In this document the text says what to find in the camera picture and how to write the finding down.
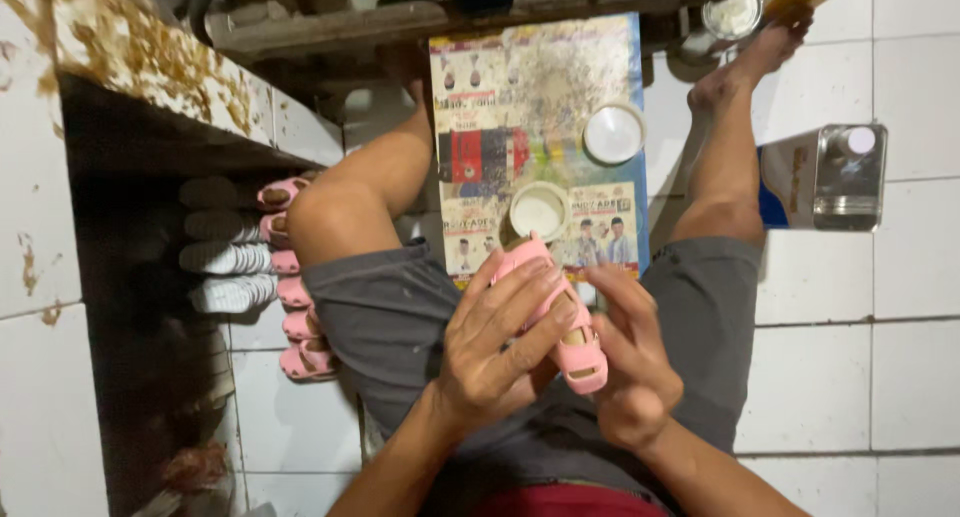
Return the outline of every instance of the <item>wooden plank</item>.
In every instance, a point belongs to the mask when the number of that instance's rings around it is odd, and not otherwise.
[[[352,46],[495,30],[518,24],[612,13],[668,13],[708,0],[514,0],[508,14],[466,18],[451,2],[412,1],[362,11],[266,20],[242,26],[229,13],[210,14],[214,46],[245,60],[303,57]]]

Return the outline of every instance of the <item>bare foot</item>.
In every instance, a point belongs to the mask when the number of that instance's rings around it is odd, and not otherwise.
[[[414,42],[385,44],[376,47],[380,67],[413,97],[417,104],[426,100],[424,80],[430,77],[430,59],[423,47]]]
[[[691,109],[710,109],[739,92],[752,93],[761,79],[780,68],[804,43],[813,10],[803,7],[771,22],[730,64],[704,76],[686,100]]]

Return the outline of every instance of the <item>finger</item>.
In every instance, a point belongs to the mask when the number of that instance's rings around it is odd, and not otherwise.
[[[550,386],[559,372],[557,365],[549,358],[545,358],[532,371],[517,378],[501,402],[511,413],[530,405],[544,394],[546,387]]]
[[[486,325],[473,341],[476,351],[485,357],[497,355],[503,344],[520,332],[523,324],[549,299],[550,294],[562,286],[564,279],[559,268],[549,268],[524,282],[486,317]]]
[[[473,308],[470,309],[470,313],[463,318],[462,331],[469,339],[485,332],[489,324],[498,323],[497,317],[500,310],[504,306],[510,305],[514,298],[519,296],[519,292],[527,290],[523,294],[529,294],[531,290],[539,291],[544,287],[550,287],[548,281],[556,280],[557,273],[556,269],[549,267],[549,261],[543,256],[527,260],[480,294],[480,297],[474,302]],[[544,300],[546,300],[546,295],[540,298],[540,302],[542,303]],[[531,307],[527,316],[530,316],[535,308],[536,305]],[[511,333],[503,335],[497,347],[506,342],[507,338],[515,336],[522,323],[523,320],[518,322],[515,327],[505,327]]]
[[[451,330],[456,330],[463,324],[464,318],[471,311],[477,298],[480,297],[480,294],[482,294],[484,290],[490,287],[490,281],[494,279],[494,275],[503,264],[503,257],[503,248],[497,247],[493,249],[489,256],[486,257],[486,260],[480,264],[480,268],[473,274],[473,278],[470,279],[466,289],[463,290],[460,304],[457,305],[457,310],[454,311],[446,327]]]
[[[606,361],[616,370],[634,378],[646,366],[637,346],[605,314],[594,314],[593,330],[600,338],[600,349]]]
[[[557,302],[534,327],[513,341],[510,348],[490,362],[488,368],[491,370],[491,379],[497,381],[502,388],[510,388],[514,381],[533,370],[546,358],[550,350],[570,330],[570,324],[576,317],[576,303]]]
[[[640,334],[660,333],[657,321],[657,302],[650,292],[616,266],[604,265],[586,268],[586,280],[600,290],[609,302],[618,305],[630,319],[630,325]]]
[[[619,371],[634,383],[653,389],[661,400],[670,402],[670,407],[676,405],[673,388],[677,387],[680,378],[670,368],[666,356],[653,355],[642,347],[633,346],[630,339],[603,314],[594,315],[592,322],[600,338],[600,348],[614,372]]]

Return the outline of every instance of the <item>white lid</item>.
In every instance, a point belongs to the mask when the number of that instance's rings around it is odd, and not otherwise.
[[[567,192],[548,181],[534,181],[513,195],[510,224],[520,236],[536,232],[543,241],[557,240],[570,224]]]
[[[595,111],[586,122],[583,142],[594,159],[618,165],[643,149],[646,134],[646,120],[638,107],[609,104]]]
[[[877,145],[877,134],[869,127],[853,127],[844,132],[846,147],[856,155],[867,155]]]

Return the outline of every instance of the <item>pink sandal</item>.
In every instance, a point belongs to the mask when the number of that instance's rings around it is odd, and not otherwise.
[[[260,217],[260,238],[280,249],[290,248],[290,237],[287,235],[287,212],[268,213]]]
[[[328,381],[336,377],[337,361],[320,339],[307,339],[280,354],[280,369],[294,381]]]
[[[266,212],[286,210],[294,197],[309,185],[310,180],[300,176],[274,181],[256,193],[256,204],[260,210]]]
[[[304,289],[304,280],[300,277],[282,278],[276,284],[276,295],[287,307],[307,307],[313,305],[310,294]]]
[[[270,264],[273,271],[280,275],[294,275],[300,273],[300,263],[293,251],[277,251],[270,255]]]
[[[318,339],[324,334],[324,329],[317,319],[317,312],[310,305],[306,310],[295,310],[283,319],[283,333],[292,341],[306,341]]]
[[[490,284],[492,285],[499,279],[503,279],[518,266],[537,257],[544,257],[550,266],[554,266],[553,257],[547,250],[546,243],[541,241],[534,231],[530,233],[529,241],[506,253],[503,265],[496,271]],[[550,294],[550,297],[536,309],[530,320],[527,320],[523,325],[521,331],[526,332],[541,318],[544,318],[549,313],[553,301],[563,293],[566,293],[577,305],[577,317],[570,325],[571,333],[573,330],[580,330],[585,342],[568,344],[565,342],[566,338],[564,338],[550,351],[550,358],[554,364],[557,364],[566,383],[575,393],[580,395],[593,393],[603,388],[607,383],[607,356],[600,350],[600,341],[591,325],[591,314],[584,302],[580,300],[580,296],[573,290],[569,280],[563,280],[562,284]]]

